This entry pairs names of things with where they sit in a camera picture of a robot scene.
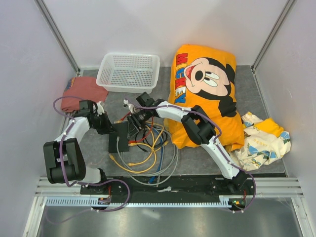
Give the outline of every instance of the white wall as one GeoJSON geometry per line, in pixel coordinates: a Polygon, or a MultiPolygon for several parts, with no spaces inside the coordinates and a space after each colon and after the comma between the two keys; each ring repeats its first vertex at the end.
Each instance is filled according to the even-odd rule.
{"type": "Polygon", "coordinates": [[[271,116],[290,132],[284,156],[316,221],[316,2],[299,0],[263,58],[257,76],[271,116]]]}
{"type": "Polygon", "coordinates": [[[17,237],[61,125],[52,101],[75,73],[33,0],[0,1],[0,22],[0,235],[17,237]]]}
{"type": "Polygon", "coordinates": [[[152,53],[170,66],[179,46],[229,51],[254,62],[286,0],[45,0],[81,67],[108,52],[152,53]]]}

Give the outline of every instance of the gray floor mat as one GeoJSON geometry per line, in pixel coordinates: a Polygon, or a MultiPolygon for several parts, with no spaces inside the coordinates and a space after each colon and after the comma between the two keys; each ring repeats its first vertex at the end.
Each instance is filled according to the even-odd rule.
{"type": "MultiPolygon", "coordinates": [[[[170,92],[170,70],[170,68],[160,68],[157,86],[151,93],[151,96],[154,99],[168,99],[170,92]]],[[[237,66],[236,71],[235,86],[237,110],[241,115],[251,111],[261,119],[266,119],[267,116],[250,67],[237,66]]],[[[97,72],[97,70],[86,70],[83,72],[83,75],[96,77],[97,72]]],[[[123,107],[123,99],[125,95],[128,95],[131,98],[136,98],[138,96],[138,94],[134,93],[109,92],[109,95],[106,98],[106,111],[112,122],[119,120],[128,112],[127,108],[123,107]]],[[[156,118],[155,121],[162,123],[162,119],[159,118],[156,118]]],[[[126,172],[117,167],[109,158],[107,152],[108,137],[108,135],[101,136],[97,134],[95,130],[90,130],[84,135],[80,143],[80,148],[86,164],[91,167],[103,169],[107,176],[126,175],[126,172]]],[[[172,159],[173,147],[171,145],[166,146],[164,154],[163,168],[166,167],[172,159]]],[[[127,162],[137,162],[142,161],[147,157],[147,154],[137,147],[131,147],[130,151],[125,153],[124,157],[127,162]]],[[[160,152],[157,153],[157,159],[159,161],[160,152]]],[[[154,158],[151,158],[150,161],[137,166],[135,169],[143,170],[151,166],[153,161],[154,158]]],[[[157,169],[158,161],[152,170],[157,169]]],[[[165,175],[170,174],[171,171],[172,168],[167,170],[165,175]]],[[[284,165],[282,160],[278,160],[270,165],[263,165],[260,169],[255,170],[252,173],[284,173],[284,165]]],[[[180,159],[174,174],[220,174],[220,169],[203,148],[183,148],[180,150],[180,159]]]]}

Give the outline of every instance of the white cable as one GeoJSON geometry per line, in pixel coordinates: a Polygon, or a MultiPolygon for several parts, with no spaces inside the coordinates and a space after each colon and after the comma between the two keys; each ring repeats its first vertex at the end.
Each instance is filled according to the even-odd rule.
{"type": "MultiPolygon", "coordinates": [[[[167,135],[169,136],[169,137],[171,137],[171,134],[169,133],[169,132],[167,132],[167,131],[164,131],[164,132],[166,132],[167,133],[167,135]]],[[[175,145],[173,145],[174,147],[174,149],[173,149],[173,156],[172,156],[172,159],[171,159],[171,162],[168,164],[168,166],[166,167],[166,168],[164,168],[164,169],[162,169],[162,170],[160,170],[160,171],[158,171],[158,172],[154,172],[154,173],[150,173],[150,174],[138,174],[138,173],[133,173],[134,175],[137,175],[137,176],[146,176],[146,177],[152,177],[152,176],[157,176],[157,175],[160,175],[160,174],[162,174],[162,173],[164,173],[173,163],[174,163],[174,161],[176,160],[176,153],[178,152],[178,149],[177,149],[177,147],[175,146],[175,145]]],[[[129,167],[127,164],[126,164],[126,162],[124,161],[124,159],[121,159],[121,157],[119,156],[119,158],[120,158],[120,160],[122,161],[122,163],[123,163],[123,165],[125,166],[125,168],[128,168],[128,169],[131,169],[131,170],[133,170],[133,171],[135,171],[134,169],[132,169],[131,167],[129,167]]]]}
{"type": "MultiPolygon", "coordinates": [[[[171,174],[170,174],[167,178],[165,178],[163,181],[158,182],[158,183],[154,183],[154,184],[148,184],[148,183],[143,183],[143,182],[137,180],[136,178],[134,178],[134,177],[130,174],[130,172],[127,172],[127,174],[128,174],[133,180],[135,180],[137,183],[140,183],[140,184],[143,184],[143,185],[146,185],[146,186],[157,186],[157,185],[159,185],[159,184],[163,184],[164,182],[166,182],[166,181],[173,175],[173,173],[174,173],[174,171],[175,171],[175,169],[176,169],[176,167],[177,167],[177,164],[178,164],[178,160],[179,160],[179,150],[176,148],[175,145],[174,145],[174,148],[175,148],[175,149],[174,149],[173,158],[172,158],[170,164],[169,164],[165,169],[162,169],[162,170],[160,170],[159,172],[152,173],[152,174],[137,174],[137,175],[139,175],[139,176],[148,176],[148,177],[160,175],[160,174],[162,174],[163,172],[165,172],[165,171],[173,164],[174,160],[176,160],[175,166],[174,166],[174,168],[173,168],[171,174]]],[[[126,164],[126,162],[124,161],[124,158],[123,158],[124,155],[123,155],[123,153],[120,153],[120,152],[119,152],[119,142],[117,142],[117,151],[118,151],[118,156],[119,156],[120,160],[122,161],[123,165],[124,165],[126,168],[130,168],[130,169],[131,169],[131,167],[129,167],[129,166],[126,164]]]]}

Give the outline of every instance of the red cloth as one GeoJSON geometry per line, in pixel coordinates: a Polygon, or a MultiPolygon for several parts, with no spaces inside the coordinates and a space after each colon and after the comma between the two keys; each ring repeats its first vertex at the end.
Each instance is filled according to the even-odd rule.
{"type": "MultiPolygon", "coordinates": [[[[104,101],[108,95],[108,91],[96,84],[96,78],[78,77],[73,79],[73,85],[64,92],[65,95],[75,95],[86,100],[95,102],[104,101]]],[[[73,112],[79,110],[80,99],[63,98],[61,109],[65,112],[73,112]]]]}

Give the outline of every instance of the orange mickey mouse shirt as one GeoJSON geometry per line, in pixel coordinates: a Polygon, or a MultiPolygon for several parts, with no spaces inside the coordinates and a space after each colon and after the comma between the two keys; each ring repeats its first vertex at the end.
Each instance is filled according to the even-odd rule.
{"type": "MultiPolygon", "coordinates": [[[[229,151],[244,145],[244,134],[235,99],[235,57],[217,49],[183,45],[173,59],[169,103],[184,107],[199,105],[219,125],[219,138],[229,151]]],[[[166,119],[172,143],[181,149],[197,147],[182,123],[166,119]]]]}

